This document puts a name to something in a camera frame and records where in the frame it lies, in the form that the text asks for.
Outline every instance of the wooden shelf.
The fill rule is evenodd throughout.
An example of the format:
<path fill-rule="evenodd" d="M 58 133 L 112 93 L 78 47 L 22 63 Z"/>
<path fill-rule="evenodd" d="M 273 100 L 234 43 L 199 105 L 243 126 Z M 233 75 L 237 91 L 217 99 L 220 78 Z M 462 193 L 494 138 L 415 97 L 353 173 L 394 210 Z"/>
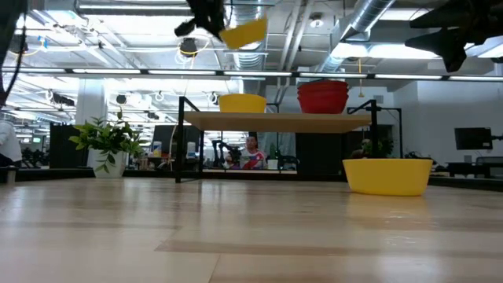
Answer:
<path fill-rule="evenodd" d="M 284 133 L 347 133 L 370 124 L 370 115 L 185 112 L 200 130 L 248 130 Z"/>

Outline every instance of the black metal frame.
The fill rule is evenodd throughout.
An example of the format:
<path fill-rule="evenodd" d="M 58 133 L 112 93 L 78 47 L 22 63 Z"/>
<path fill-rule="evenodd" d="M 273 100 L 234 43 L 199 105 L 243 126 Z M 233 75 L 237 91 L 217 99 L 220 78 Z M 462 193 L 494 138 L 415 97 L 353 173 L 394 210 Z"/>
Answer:
<path fill-rule="evenodd" d="M 370 101 L 367 101 L 363 105 L 360 105 L 358 107 L 348 107 L 347 108 L 347 114 L 353 114 L 359 110 L 366 110 L 371 112 L 372 116 L 372 124 L 370 126 L 370 136 L 372 139 L 372 148 L 376 149 L 375 146 L 378 146 L 379 141 L 377 140 L 379 138 L 379 132 L 377 130 L 377 113 L 381 110 L 394 110 L 398 112 L 398 140 L 399 140 L 399 147 L 400 147 L 400 158 L 403 158 L 403 133 L 402 133 L 402 109 L 401 108 L 387 108 L 387 107 L 380 107 L 377 106 L 377 101 L 372 99 Z"/>
<path fill-rule="evenodd" d="M 174 160 L 174 181 L 177 183 L 182 182 L 182 167 L 183 167 L 183 145 L 185 143 L 185 135 L 184 135 L 184 126 L 183 122 L 185 119 L 185 103 L 190 106 L 193 110 L 200 112 L 200 110 L 187 98 L 187 97 L 180 97 L 178 99 L 178 125 L 177 125 L 177 136 L 176 136 L 176 157 Z M 199 129 L 200 131 L 200 136 L 199 136 L 199 155 L 200 157 L 203 156 L 204 154 L 204 130 Z M 204 164 L 204 159 L 199 158 L 199 165 L 198 165 L 198 173 L 200 178 L 203 175 L 203 164 Z"/>

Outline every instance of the yellow bowl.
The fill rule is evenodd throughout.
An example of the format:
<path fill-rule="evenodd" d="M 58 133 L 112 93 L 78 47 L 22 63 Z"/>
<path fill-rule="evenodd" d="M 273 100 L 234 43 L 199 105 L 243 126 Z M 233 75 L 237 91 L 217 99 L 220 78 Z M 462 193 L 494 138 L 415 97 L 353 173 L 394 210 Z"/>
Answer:
<path fill-rule="evenodd" d="M 344 160 L 351 190 L 386 196 L 420 196 L 428 186 L 433 160 Z"/>
<path fill-rule="evenodd" d="M 218 99 L 222 113 L 264 113 L 267 99 L 256 94 L 227 94 Z"/>

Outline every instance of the ceiling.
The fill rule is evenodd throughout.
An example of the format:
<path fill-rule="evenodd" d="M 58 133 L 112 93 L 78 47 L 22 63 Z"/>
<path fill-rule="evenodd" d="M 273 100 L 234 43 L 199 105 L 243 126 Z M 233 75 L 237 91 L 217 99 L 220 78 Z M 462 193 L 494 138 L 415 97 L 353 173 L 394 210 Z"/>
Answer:
<path fill-rule="evenodd" d="M 117 3 L 114 0 L 86 1 L 91 4 Z M 129 0 L 128 3 L 141 3 L 147 5 L 156 4 L 175 5 L 171 1 Z M 408 19 L 417 17 L 430 8 L 436 7 L 443 1 L 428 0 L 397 0 L 393 6 L 383 15 L 381 20 L 374 26 L 368 42 L 353 42 L 351 44 L 363 45 L 367 50 L 372 46 L 393 43 L 402 44 L 407 36 L 415 34 L 408 28 Z M 48 6 L 45 9 L 30 12 L 28 27 L 29 51 L 23 59 L 24 67 L 36 68 L 193 68 L 193 69 L 234 69 L 235 51 L 228 50 L 226 46 L 213 39 L 206 31 L 196 29 L 190 37 L 196 39 L 200 52 L 193 58 L 186 58 L 178 52 L 178 45 L 182 39 L 174 35 L 173 30 L 182 22 L 190 19 L 179 13 L 177 16 L 145 16 L 131 15 L 120 10 L 113 10 L 109 15 L 100 13 L 86 13 L 77 15 L 70 11 L 73 0 L 56 2 L 57 6 Z M 281 68 L 281 55 L 284 50 L 289 26 L 295 24 L 294 37 L 298 35 L 303 21 L 303 12 L 306 1 L 300 8 L 299 17 L 292 19 L 292 11 L 296 0 L 263 0 L 245 1 L 234 0 L 234 4 L 256 4 L 264 9 L 268 17 L 268 31 L 263 50 L 260 56 L 265 57 L 263 66 L 266 70 L 278 70 Z M 295 57 L 292 59 L 292 70 L 298 67 L 313 67 L 319 65 L 331 52 L 330 35 L 336 20 L 350 15 L 355 1 L 329 1 L 314 0 L 311 15 L 321 13 L 323 25 L 313 28 L 307 21 L 307 26 L 302 33 L 299 46 L 296 48 Z M 23 21 L 18 23 L 17 34 L 21 33 Z M 471 56 L 459 74 L 483 75 L 490 72 L 494 65 L 490 59 L 477 58 L 476 56 L 502 44 L 500 38 L 491 39 L 484 46 L 468 48 Z M 17 56 L 9 54 L 7 66 L 15 64 Z M 358 60 L 345 60 L 340 66 L 346 72 L 379 72 L 393 74 L 445 74 L 443 63 L 440 59 L 394 59 L 393 54 L 386 57 L 363 57 Z M 9 74 L 4 74 L 5 81 L 9 81 Z M 369 80 L 366 86 L 385 86 L 389 91 L 403 86 L 403 81 L 392 80 Z M 118 94 L 143 95 L 155 97 L 162 91 L 162 99 L 149 99 L 151 109 L 178 109 L 178 96 L 186 95 L 191 101 L 205 110 L 217 110 L 218 106 L 211 103 L 212 94 L 236 93 L 242 90 L 243 83 L 239 80 L 222 79 L 131 79 L 117 78 L 106 79 L 106 88 L 110 93 L 110 109 L 118 109 L 115 103 Z M 10 107 L 21 108 L 60 108 L 47 99 L 47 90 L 64 95 L 76 101 L 79 89 L 79 78 L 57 77 L 50 75 L 34 76 L 21 74 L 16 83 L 13 94 L 9 97 Z M 123 105 L 126 110 L 138 109 L 138 103 Z M 70 123 L 75 111 L 67 112 L 36 112 L 31 116 L 42 120 L 60 120 Z M 144 114 L 131 114 L 134 121 L 150 121 Z M 175 114 L 166 114 L 161 121 L 172 123 L 176 120 Z"/>

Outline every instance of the white column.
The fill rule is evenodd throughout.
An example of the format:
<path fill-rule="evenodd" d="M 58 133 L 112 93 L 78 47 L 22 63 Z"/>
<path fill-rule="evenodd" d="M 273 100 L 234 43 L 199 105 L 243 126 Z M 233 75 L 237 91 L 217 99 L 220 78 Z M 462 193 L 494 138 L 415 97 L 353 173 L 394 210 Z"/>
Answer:
<path fill-rule="evenodd" d="M 79 96 L 75 124 L 83 125 L 92 122 L 91 117 L 106 119 L 108 112 L 108 95 L 105 92 L 103 79 L 80 79 Z"/>

